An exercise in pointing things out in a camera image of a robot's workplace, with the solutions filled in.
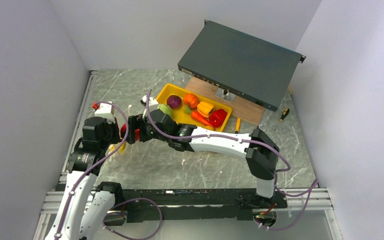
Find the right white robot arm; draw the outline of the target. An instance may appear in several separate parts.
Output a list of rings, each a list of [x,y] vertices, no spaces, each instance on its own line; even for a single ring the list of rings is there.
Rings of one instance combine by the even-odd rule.
[[[267,208],[275,201],[276,168],[280,153],[259,128],[252,133],[225,133],[175,122],[161,110],[149,116],[132,115],[120,135],[132,145],[138,141],[160,140],[178,152],[214,152],[244,159],[256,179],[256,203]]]

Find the red apple toy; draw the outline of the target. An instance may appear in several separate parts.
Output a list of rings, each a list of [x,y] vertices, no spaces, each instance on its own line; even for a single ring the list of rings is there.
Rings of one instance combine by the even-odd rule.
[[[123,137],[124,134],[126,133],[127,130],[127,125],[123,124],[121,129],[120,129],[120,136]],[[138,141],[140,139],[140,129],[135,129],[134,130],[134,136],[135,136],[135,141]]]

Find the clear zip top bag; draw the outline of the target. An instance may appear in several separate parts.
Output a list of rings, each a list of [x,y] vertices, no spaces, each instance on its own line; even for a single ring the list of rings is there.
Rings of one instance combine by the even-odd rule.
[[[132,115],[132,113],[131,113],[131,107],[132,107],[132,106],[133,106],[132,104],[129,104],[129,105],[127,106],[127,108],[123,110],[123,112],[126,114],[127,117],[130,116],[130,115]],[[108,159],[107,159],[108,162],[111,162],[112,160],[115,160],[117,157],[120,157],[120,156],[123,154],[123,152],[122,152],[121,154],[117,153],[118,148],[119,148],[120,146],[121,146],[121,144],[119,144],[119,145],[116,147],[116,149],[115,149],[114,151],[110,152],[110,153],[108,153],[108,150],[107,150],[106,153],[107,153],[107,155],[109,156]]]

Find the yellow lemon toy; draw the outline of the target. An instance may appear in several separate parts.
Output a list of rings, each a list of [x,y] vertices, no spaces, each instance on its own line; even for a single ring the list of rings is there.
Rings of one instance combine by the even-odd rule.
[[[120,145],[120,144],[119,144],[119,143],[117,143],[117,144],[111,144],[111,145],[109,146],[108,153],[113,152],[113,151],[116,149],[116,147],[117,147],[118,145]],[[121,144],[120,147],[118,148],[117,153],[118,153],[118,154],[121,154],[121,153],[125,150],[125,147],[126,147],[126,143],[124,142],[124,143]]]

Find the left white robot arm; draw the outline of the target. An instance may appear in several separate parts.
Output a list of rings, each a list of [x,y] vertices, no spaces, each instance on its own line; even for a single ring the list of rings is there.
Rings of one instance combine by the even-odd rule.
[[[106,159],[110,145],[118,144],[120,130],[114,117],[94,116],[86,119],[82,137],[68,159],[68,174],[63,197],[47,240],[91,240],[102,225],[107,212],[124,203],[120,183],[104,181],[95,190],[91,205],[90,192]]]

